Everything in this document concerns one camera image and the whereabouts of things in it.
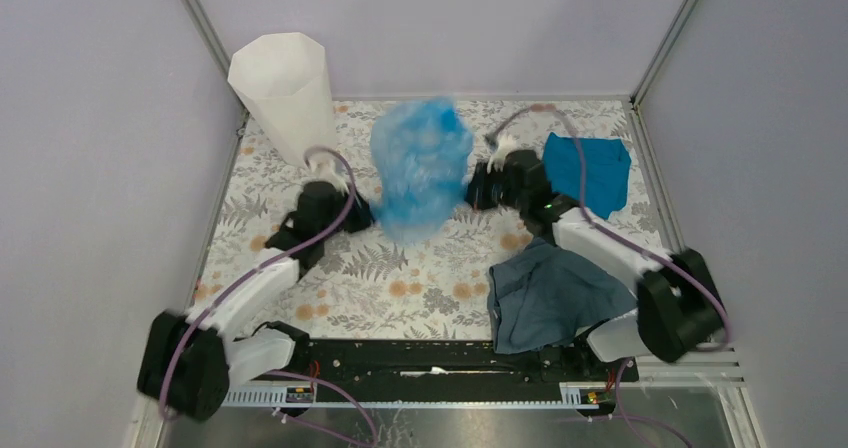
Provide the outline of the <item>blue plastic trash bag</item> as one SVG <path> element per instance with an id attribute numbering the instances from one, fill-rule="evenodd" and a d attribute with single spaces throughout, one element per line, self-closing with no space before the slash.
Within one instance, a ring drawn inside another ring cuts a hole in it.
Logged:
<path id="1" fill-rule="evenodd" d="M 370 152 L 382 187 L 375 217 L 388 238 L 416 243 L 451 218 L 473 145 L 450 98 L 400 102 L 375 120 Z"/>

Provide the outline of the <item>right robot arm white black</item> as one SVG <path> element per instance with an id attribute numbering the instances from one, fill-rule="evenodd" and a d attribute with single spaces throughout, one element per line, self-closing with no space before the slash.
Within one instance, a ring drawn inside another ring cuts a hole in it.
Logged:
<path id="1" fill-rule="evenodd" d="M 584 325 L 586 345 L 573 354 L 575 370 L 597 380 L 613 361 L 652 355 L 675 363 L 693 351 L 710 351 L 708 339 L 728 331 L 726 310 L 702 255 L 686 248 L 654 253 L 594 218 L 584 198 L 555 192 L 542 161 L 529 149 L 493 164 L 477 162 L 467 186 L 474 209 L 509 207 L 545 241 L 586 259 L 629 289 L 634 308 Z"/>

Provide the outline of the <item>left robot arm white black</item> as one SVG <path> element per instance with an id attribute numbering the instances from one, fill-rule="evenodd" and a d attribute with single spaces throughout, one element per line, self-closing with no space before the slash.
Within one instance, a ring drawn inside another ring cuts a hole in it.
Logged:
<path id="1" fill-rule="evenodd" d="M 184 312 L 165 310 L 150 327 L 137 391 L 195 421 L 209 419 L 228 391 L 277 370 L 288 379 L 314 371 L 309 335 L 280 321 L 244 327 L 285 290 L 294 287 L 325 254 L 338 232 L 374 223 L 369 203 L 354 188 L 327 181 L 305 184 L 253 267 L 228 288 Z"/>

